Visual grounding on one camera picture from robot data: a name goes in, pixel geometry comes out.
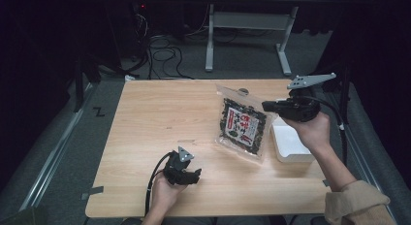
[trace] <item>electrical cord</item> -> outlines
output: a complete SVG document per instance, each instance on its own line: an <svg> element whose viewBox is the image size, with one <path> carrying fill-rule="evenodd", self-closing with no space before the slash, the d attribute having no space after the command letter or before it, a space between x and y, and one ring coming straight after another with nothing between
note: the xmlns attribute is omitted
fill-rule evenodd
<svg viewBox="0 0 411 225"><path fill-rule="evenodd" d="M231 34L234 34L234 36L233 36L230 40L228 40L228 41L220 41L220 40L218 40L218 39L215 37L215 35L214 35L213 41L214 41L214 42L217 42L217 43L221 43L221 44L228 44L228 43L234 41L234 40L237 38L237 36L238 36L238 33L237 33L237 32L231 31L231 29L229 29L229 28L215 28L215 32L219 32L222 36L229 36L229 35L231 35Z"/></svg>
<svg viewBox="0 0 411 225"><path fill-rule="evenodd" d="M204 31L207 30L207 28L204 28L204 26L205 26L205 24L206 24L206 18L207 18L207 15L208 15L208 11L209 11L209 5L206 6L206 9L205 9L205 18L203 19L203 23L202 23L202 25L200 26L200 28L197 29L197 31L194 31L193 33L185 34L185 35L184 35L185 37L190 37L190 36L193 36L193 35L202 33L202 32L204 32Z"/></svg>
<svg viewBox="0 0 411 225"><path fill-rule="evenodd" d="M242 35L242 36L245 36L245 37L264 37L264 36L272 34L274 31L275 30L263 30L263 31L261 31L260 34L249 34L249 33L241 32L241 29L239 29L239 30L237 30L237 33Z"/></svg>
<svg viewBox="0 0 411 225"><path fill-rule="evenodd" d="M294 216L291 218L289 225L294 225L294 222L296 221L297 217L298 217L297 214L294 215Z"/></svg>
<svg viewBox="0 0 411 225"><path fill-rule="evenodd" d="M324 216L316 216L311 218L309 224L310 225L316 225L316 224L324 224L324 222L326 221L326 218Z"/></svg>
<svg viewBox="0 0 411 225"><path fill-rule="evenodd" d="M161 45L160 47L156 47L154 44L156 44L157 42L163 41L165 42L165 44ZM193 78L183 75L181 74L181 72L179 71L179 66L182 62L182 52L180 48L177 47L173 47L170 44L170 41L166 38L157 38L155 40L153 40L150 45L149 45L149 49L150 49L150 73L149 73L149 79L151 80L151 72L154 72L159 80L177 80L177 79L190 79L193 80ZM164 53L170 53L171 55L165 58L161 58L158 55L160 54L164 54ZM172 59L178 58L178 62L175 66L175 71L177 72L177 76L171 75L169 73L166 72L166 64L171 61ZM162 63L162 72L164 73L164 75L167 76L167 78L160 78L160 76L155 72L154 70L154 62L158 61Z"/></svg>
<svg viewBox="0 0 411 225"><path fill-rule="evenodd" d="M310 97L310 96L295 96L294 98L297 99L308 99L308 100L312 100L312 101L316 101L322 105L327 106L328 108L330 108L332 110L332 112L335 115L335 118L337 120L337 125L338 125L338 130L339 130L339 134L340 134L340 139L341 139L341 146L342 146L342 163L344 163L345 166L347 166L347 158L348 158L348 150L347 150L347 138L345 135L345 129L344 129L344 123L343 123L343 119L341 117L341 114L339 114L338 110L331 105L330 103L328 103L327 101L324 101L322 99L318 99L316 97Z"/></svg>
<svg viewBox="0 0 411 225"><path fill-rule="evenodd" d="M144 216L146 216L148 214L148 211L150 210L150 196L151 196L151 188L153 186L153 180L157 176L157 174L160 173L160 172L157 172L158 167L167 157L170 157L172 154L173 154L172 152L169 152L165 156L163 156L163 158L160 159L160 161L157 163L156 167L154 168L153 173L151 174L150 181L148 182L148 185L147 185L147 192L145 194L145 214Z"/></svg>
<svg viewBox="0 0 411 225"><path fill-rule="evenodd" d="M86 216L82 225L87 225L89 219L90 217Z"/></svg>
<svg viewBox="0 0 411 225"><path fill-rule="evenodd" d="M110 63L100 59L99 57L88 54L88 56L98 63L102 63L106 67L108 67L111 71L106 71L104 69L99 69L100 72L107 74L107 75L121 75L121 76L131 76L134 78L139 78L140 75L133 74L133 71L140 69L143 65L145 65L148 61L149 55L147 52L147 34L148 34L148 23L144 16L140 14L134 14L134 25L136 26L134 32L136 33L137 42L136 45L141 51L138 51L137 58L140 59L138 63L136 63L133 67L129 69L123 69L118 66L111 65Z"/></svg>

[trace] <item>plastic bag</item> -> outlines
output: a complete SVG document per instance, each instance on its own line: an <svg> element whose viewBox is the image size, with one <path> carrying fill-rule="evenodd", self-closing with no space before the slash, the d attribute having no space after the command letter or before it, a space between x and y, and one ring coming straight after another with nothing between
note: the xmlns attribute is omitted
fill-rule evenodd
<svg viewBox="0 0 411 225"><path fill-rule="evenodd" d="M235 150L242 157L262 163L269 127L276 119L276 113L264 112L263 100L246 90L217 85L217 94L222 96L217 143Z"/></svg>

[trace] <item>black cable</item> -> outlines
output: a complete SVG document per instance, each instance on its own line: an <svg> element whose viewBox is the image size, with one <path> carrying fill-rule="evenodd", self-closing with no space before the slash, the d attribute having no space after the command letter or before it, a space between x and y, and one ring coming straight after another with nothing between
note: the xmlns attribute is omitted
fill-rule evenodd
<svg viewBox="0 0 411 225"><path fill-rule="evenodd" d="M153 173L151 174L151 178L150 181L148 182L148 186L147 186L147 193L145 194L145 214L144 216L146 216L148 214L148 211L150 209L150 196L151 196L151 187L153 185L153 180L154 178L157 176L157 170L158 167L161 165L161 163L169 156L171 156L173 153L169 152L167 153L165 156L163 156L163 158L160 159L160 161L158 162L158 164L156 165L156 167L154 168Z"/></svg>
<svg viewBox="0 0 411 225"><path fill-rule="evenodd" d="M246 33L246 31L254 31L254 30L252 30L252 29L246 29L246 28L240 28L240 29L236 29L235 31L232 31L232 30L227 30L228 32L235 32L235 33L237 33L237 34L239 34L239 35L241 35L241 36L244 36L244 37L264 37L264 36L267 36L267 35L269 35L269 34L272 34L275 30L263 30L263 31L261 31L261 33L259 33L259 34L251 34L251 33Z"/></svg>
<svg viewBox="0 0 411 225"><path fill-rule="evenodd" d="M193 34L189 34L187 36L185 36L185 38L190 39L190 40L194 40L194 41L201 41L201 40L206 40L208 39L208 33L205 33L208 29L203 29L201 31L198 31L196 33Z"/></svg>
<svg viewBox="0 0 411 225"><path fill-rule="evenodd" d="M139 78L139 77L140 77L140 75L133 74L133 73L131 73L131 72L128 72L128 71L126 71L126 70L118 67L118 66L111 65L109 62L107 62L107 61L105 61L105 60L97 57L97 56L94 55L94 54L87 53L87 56L88 56L90 59L92 59L94 62L101 63L101 64L107 66L108 68L114 70L117 74L120 74L120 75L123 75L123 76L129 75L129 76L134 77L134 78Z"/></svg>
<svg viewBox="0 0 411 225"><path fill-rule="evenodd" d="M335 114L335 118L337 120L338 130L339 130L340 139L341 139L341 146L342 146L341 159L342 159L342 163L344 163L344 165L347 166L347 158L348 158L347 138L345 136L343 119L341 117L341 114L339 114L338 110L333 105L328 103L327 101L318 99L316 97L295 96L294 98L313 100L313 101L319 102L320 104L323 104L323 105L327 106L328 108L330 108L332 110L332 112Z"/></svg>
<svg viewBox="0 0 411 225"><path fill-rule="evenodd" d="M154 44L155 44L156 42L159 42L159 41L165 41L166 43L163 44L163 45L160 46L160 47L156 47ZM181 72L179 71L179 66L180 66L180 64L181 64L181 62L182 62L182 52L181 52L181 49L180 49L180 48L177 48L177 47L171 46L170 41L169 41L168 39L166 39L166 38L160 38L160 39L156 39L156 40L152 41L152 42L150 43L150 45L149 45L149 49L157 49L157 50L154 51L154 52L151 52L151 51L150 51L150 55L151 55L151 56L150 56L150 59L151 59L150 73L151 73L151 72L154 72L154 73L155 73L154 67L153 67L153 65L154 65L154 64L153 64L153 60L156 60L156 61L158 61L158 62L162 62L162 71L163 71L163 73L164 73L167 77L175 78L175 79L190 79L190 80L193 80L193 78L191 78L191 77L189 77L189 76L186 76L186 75L183 75L183 74L181 74ZM169 57L167 57L167 58L164 58L164 59L161 59L161 58L157 57L158 54L164 53L164 52L169 52L169 53L171 53L172 55L169 56ZM176 64L176 66L175 66L175 70L176 70L178 76L173 76L173 75L171 75L171 74L169 74L169 73L166 72L165 66L166 66L166 64L167 64L170 60L175 59L175 58L178 58L178 57L179 57L179 60L178 60L178 63Z"/></svg>
<svg viewBox="0 0 411 225"><path fill-rule="evenodd" d="M151 49L149 48L147 51L148 51L148 56L149 56L149 58L148 58L148 76L147 76L147 79L151 80L153 57L152 57L152 54L151 54Z"/></svg>
<svg viewBox="0 0 411 225"><path fill-rule="evenodd" d="M88 216L85 217L85 220L84 220L84 222L82 223L82 225L87 225L89 219L90 219L90 218L89 218Z"/></svg>
<svg viewBox="0 0 411 225"><path fill-rule="evenodd" d="M131 72L132 72L132 71L135 71L135 70L137 70L137 69L140 69L140 67L142 67L145 63L147 63L147 61L148 61L148 56L149 56L149 55L148 55L148 53L146 52L146 53L142 56L142 58L140 59L140 61L139 61L137 64L135 64L133 67L129 68L129 69L119 68L120 70L112 69L113 71L106 71L106 70L103 70L103 69L99 68L99 71L102 72L102 73L104 73L104 74L106 74L106 75L109 75L109 76L115 76L115 75L125 76L125 75L129 75L129 76L132 76L132 77L138 77L139 75L134 75L134 74L131 73Z"/></svg>
<svg viewBox="0 0 411 225"><path fill-rule="evenodd" d="M289 225L293 225L294 224L294 221L296 221L296 218L298 217L298 215L296 214L296 215L294 215L292 218L291 218L291 220L290 220L290 224Z"/></svg>
<svg viewBox="0 0 411 225"><path fill-rule="evenodd" d="M226 28L216 28L216 29L215 29L215 32L217 33L218 31L219 31L220 34L221 34L222 31L230 31L230 30L228 30L228 29L226 29ZM216 37L214 36L213 41L214 41L214 42L217 42L217 43L221 43L221 44L228 44L228 43L232 42L233 40L235 40L235 39L237 38L237 35L238 35L237 32L231 31L231 32L229 32L229 33L230 33L230 34L234 34L234 37L232 37L230 40L228 40L228 41L219 41L219 40L216 39Z"/></svg>
<svg viewBox="0 0 411 225"><path fill-rule="evenodd" d="M203 19L203 23L200 25L200 28L197 29L197 31L195 31L195 32L193 32L193 33L185 34L185 35L184 35L185 37L190 38L190 36L197 35L197 34L199 34L199 33L203 33L204 31L207 31L207 30L208 30L207 28L204 28L204 26L205 26L205 24L206 24L206 19L207 19L207 17L208 17L209 7L210 7L209 5L206 6L206 9L205 9L205 18Z"/></svg>

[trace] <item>human hand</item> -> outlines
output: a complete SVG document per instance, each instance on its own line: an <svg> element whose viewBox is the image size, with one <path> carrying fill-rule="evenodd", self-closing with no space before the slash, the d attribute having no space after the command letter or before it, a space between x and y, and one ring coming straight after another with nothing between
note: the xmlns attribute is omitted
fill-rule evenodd
<svg viewBox="0 0 411 225"><path fill-rule="evenodd" d="M163 172L158 173L152 188L153 195L150 210L159 209L159 211L166 214L177 201L179 193L186 187L187 185L171 185Z"/></svg>
<svg viewBox="0 0 411 225"><path fill-rule="evenodd" d="M294 120L282 118L288 125L293 127L300 140L313 154L321 149L330 146L330 117L323 112L306 122L297 122Z"/></svg>

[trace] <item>printed label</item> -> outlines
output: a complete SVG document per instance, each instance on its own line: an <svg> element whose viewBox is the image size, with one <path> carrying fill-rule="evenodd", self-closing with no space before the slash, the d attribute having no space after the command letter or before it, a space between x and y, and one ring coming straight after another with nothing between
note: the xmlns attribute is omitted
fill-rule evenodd
<svg viewBox="0 0 411 225"><path fill-rule="evenodd" d="M257 133L259 119L229 108L226 123L226 134L238 142L252 146Z"/></svg>

